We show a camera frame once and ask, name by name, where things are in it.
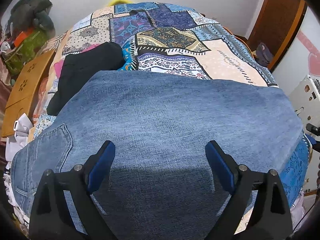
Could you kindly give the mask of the blue denim jeans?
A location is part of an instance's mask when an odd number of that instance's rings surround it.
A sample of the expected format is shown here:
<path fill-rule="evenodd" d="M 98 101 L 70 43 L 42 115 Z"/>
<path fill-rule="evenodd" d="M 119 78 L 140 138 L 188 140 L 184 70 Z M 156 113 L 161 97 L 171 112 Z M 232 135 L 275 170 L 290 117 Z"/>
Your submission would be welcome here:
<path fill-rule="evenodd" d="M 112 232 L 119 239 L 204 239 L 228 200 L 206 144 L 216 141 L 253 171 L 282 171 L 302 130 L 276 87 L 100 71 L 15 154 L 12 190 L 29 215 L 46 169 L 69 171 L 109 140 L 115 158 L 93 200 Z"/>

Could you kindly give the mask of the white mini fridge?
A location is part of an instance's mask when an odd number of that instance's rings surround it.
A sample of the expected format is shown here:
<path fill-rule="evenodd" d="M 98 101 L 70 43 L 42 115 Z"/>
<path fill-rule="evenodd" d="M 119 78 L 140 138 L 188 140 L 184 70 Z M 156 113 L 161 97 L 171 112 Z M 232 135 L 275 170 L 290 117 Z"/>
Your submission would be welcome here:
<path fill-rule="evenodd" d="M 319 127 L 319 80 L 311 75 L 304 77 L 298 86 L 289 94 L 296 114 L 303 123 L 303 131 L 306 135 L 306 124 L 310 123 Z M 312 150 L 312 157 L 309 161 L 306 172 L 303 190 L 305 193 L 317 190 L 317 178 L 319 171 L 319 152 Z"/>

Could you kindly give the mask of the grey plastic bag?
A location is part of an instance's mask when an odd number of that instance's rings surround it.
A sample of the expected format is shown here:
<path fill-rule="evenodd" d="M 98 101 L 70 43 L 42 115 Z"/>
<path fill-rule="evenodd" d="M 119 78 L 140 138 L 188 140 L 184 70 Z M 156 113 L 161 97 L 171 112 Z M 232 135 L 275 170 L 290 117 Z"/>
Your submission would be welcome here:
<path fill-rule="evenodd" d="M 14 155 L 27 145 L 29 132 L 33 128 L 33 123 L 25 113 L 23 113 L 17 120 L 17 130 L 14 131 L 14 135 L 11 135 L 6 139 L 6 161 L 12 161 Z"/>

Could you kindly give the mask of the grey backpack on floor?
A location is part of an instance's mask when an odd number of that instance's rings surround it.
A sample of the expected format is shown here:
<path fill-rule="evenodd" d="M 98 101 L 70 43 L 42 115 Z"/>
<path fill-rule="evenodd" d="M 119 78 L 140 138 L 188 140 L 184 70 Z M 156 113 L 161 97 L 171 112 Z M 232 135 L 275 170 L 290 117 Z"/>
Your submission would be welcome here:
<path fill-rule="evenodd" d="M 267 67 L 273 60 L 273 54 L 270 52 L 266 44 L 260 42 L 255 51 L 257 63 L 263 67 Z"/>

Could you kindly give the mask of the white small digital device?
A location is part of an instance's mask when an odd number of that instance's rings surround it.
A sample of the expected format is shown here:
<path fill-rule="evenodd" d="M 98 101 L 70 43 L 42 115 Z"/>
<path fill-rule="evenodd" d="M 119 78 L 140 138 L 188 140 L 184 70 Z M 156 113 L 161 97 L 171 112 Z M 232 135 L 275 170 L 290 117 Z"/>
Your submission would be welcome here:
<path fill-rule="evenodd" d="M 17 130 L 17 127 L 18 127 L 18 120 L 16 120 L 15 122 L 14 122 L 14 131 L 16 131 Z"/>

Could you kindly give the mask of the wooden lap desk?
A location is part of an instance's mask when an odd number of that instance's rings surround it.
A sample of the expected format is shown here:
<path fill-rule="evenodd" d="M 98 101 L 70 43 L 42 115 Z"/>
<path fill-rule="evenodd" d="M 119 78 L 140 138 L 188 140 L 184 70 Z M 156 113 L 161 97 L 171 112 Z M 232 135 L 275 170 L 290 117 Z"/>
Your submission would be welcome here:
<path fill-rule="evenodd" d="M 14 134 L 14 123 L 22 114 L 32 119 L 40 83 L 48 76 L 54 56 L 55 51 L 49 50 L 22 68 L 5 107 L 1 137 Z"/>

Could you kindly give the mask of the pink garment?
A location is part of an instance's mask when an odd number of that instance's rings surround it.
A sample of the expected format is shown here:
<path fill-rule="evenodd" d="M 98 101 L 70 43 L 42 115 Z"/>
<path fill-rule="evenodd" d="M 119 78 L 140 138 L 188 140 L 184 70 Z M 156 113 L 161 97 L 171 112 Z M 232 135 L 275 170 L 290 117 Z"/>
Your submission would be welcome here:
<path fill-rule="evenodd" d="M 99 44 L 92 44 L 88 48 L 86 48 L 86 49 L 84 49 L 84 50 L 82 50 L 80 52 L 76 52 L 75 54 L 80 54 L 80 53 L 87 52 L 89 50 L 92 50 L 92 49 L 96 48 L 97 46 L 99 46 Z M 58 79 L 61 76 L 61 71 L 62 71 L 64 60 L 65 59 L 61 59 L 59 62 L 54 63 L 54 70 L 55 70 L 56 77 Z"/>

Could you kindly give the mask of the black folded garment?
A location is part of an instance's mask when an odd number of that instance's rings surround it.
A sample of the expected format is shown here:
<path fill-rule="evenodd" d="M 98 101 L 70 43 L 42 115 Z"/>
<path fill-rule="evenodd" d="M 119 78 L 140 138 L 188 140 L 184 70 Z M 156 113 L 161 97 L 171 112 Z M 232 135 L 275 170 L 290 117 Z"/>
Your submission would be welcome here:
<path fill-rule="evenodd" d="M 101 70 L 118 70 L 125 63 L 121 46 L 105 42 L 97 47 L 65 57 L 62 65 L 57 92 L 47 107 L 47 114 L 57 116 L 64 105 Z"/>

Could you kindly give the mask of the green patterned bag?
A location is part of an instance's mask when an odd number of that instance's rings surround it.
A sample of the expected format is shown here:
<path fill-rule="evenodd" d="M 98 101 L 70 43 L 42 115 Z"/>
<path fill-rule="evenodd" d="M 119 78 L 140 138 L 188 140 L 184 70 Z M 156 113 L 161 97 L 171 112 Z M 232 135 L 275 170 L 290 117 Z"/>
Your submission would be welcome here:
<path fill-rule="evenodd" d="M 6 65 L 11 76 L 18 75 L 25 64 L 33 60 L 41 49 L 41 47 L 48 41 L 47 33 L 42 29 L 30 29 L 26 33 L 21 33 L 17 37 L 13 45 L 17 44 L 14 49 L 2 53 L 4 64 Z"/>

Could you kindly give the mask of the blue patchwork bedspread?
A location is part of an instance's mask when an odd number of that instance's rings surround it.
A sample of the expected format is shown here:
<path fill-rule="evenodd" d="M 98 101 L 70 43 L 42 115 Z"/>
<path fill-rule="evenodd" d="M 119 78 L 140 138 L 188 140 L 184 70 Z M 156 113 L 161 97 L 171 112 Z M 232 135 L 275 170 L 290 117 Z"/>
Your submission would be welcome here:
<path fill-rule="evenodd" d="M 270 71 L 221 24 L 179 5 L 147 2 L 95 11 L 73 27 L 61 59 L 105 42 L 121 46 L 125 63 L 118 70 L 101 71 L 154 72 L 279 88 Z M 290 159 L 302 142 L 301 138 Z M 305 169 L 291 165 L 290 159 L 279 172 L 290 182 L 285 193 L 292 204 Z"/>

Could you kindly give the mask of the grey elephant plush toy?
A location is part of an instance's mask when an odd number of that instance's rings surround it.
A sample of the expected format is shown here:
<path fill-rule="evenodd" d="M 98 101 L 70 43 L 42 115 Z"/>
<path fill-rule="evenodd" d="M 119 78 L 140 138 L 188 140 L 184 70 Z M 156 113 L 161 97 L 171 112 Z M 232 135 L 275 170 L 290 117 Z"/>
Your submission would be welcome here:
<path fill-rule="evenodd" d="M 6 31 L 19 34 L 30 27 L 53 30 L 54 23 L 49 16 L 52 6 L 50 0 L 19 0 L 10 11 Z"/>

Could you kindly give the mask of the yellow plush item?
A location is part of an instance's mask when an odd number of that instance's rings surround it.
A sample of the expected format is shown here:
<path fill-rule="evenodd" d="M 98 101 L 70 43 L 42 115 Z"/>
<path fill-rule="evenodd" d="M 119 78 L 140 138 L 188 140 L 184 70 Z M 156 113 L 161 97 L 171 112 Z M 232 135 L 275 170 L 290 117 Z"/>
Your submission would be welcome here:
<path fill-rule="evenodd" d="M 110 7 L 114 5 L 129 4 L 129 3 L 132 3 L 132 1 L 131 0 L 111 0 L 107 6 Z"/>

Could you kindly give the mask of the wooden door frame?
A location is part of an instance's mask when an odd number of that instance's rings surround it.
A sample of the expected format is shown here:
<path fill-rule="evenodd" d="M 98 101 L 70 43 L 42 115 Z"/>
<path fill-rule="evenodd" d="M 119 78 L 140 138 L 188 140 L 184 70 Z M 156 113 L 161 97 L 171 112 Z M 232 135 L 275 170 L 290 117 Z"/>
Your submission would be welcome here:
<path fill-rule="evenodd" d="M 263 42 L 273 55 L 273 71 L 295 39 L 307 10 L 305 0 L 264 0 L 247 44 L 253 50 Z"/>

